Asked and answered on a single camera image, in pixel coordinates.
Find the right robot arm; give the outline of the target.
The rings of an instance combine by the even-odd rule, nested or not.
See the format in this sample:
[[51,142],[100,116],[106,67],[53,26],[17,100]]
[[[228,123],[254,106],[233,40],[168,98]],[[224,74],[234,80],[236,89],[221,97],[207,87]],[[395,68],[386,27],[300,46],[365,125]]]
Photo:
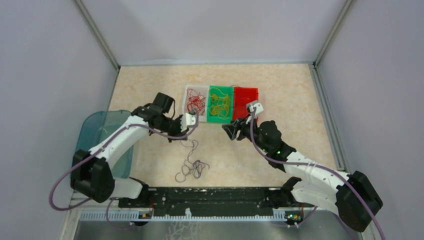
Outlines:
[[230,140],[251,141],[273,168],[292,176],[281,193],[287,206],[299,202],[326,209],[357,232],[376,221],[383,202],[364,173],[333,170],[307,158],[282,140],[273,120],[257,124],[239,118],[222,129]]

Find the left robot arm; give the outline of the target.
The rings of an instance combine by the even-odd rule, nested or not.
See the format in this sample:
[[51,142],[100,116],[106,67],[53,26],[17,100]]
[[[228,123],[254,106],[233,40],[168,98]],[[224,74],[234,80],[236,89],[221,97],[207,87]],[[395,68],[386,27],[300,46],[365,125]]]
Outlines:
[[191,110],[176,118],[168,117],[174,101],[157,93],[152,103],[133,110],[123,125],[101,143],[89,150],[78,150],[72,160],[70,187],[97,203],[127,198],[138,207],[146,206],[150,200],[150,193],[144,190],[146,183],[115,177],[112,169],[128,149],[152,133],[166,137],[169,142],[188,138],[198,126],[198,112]]

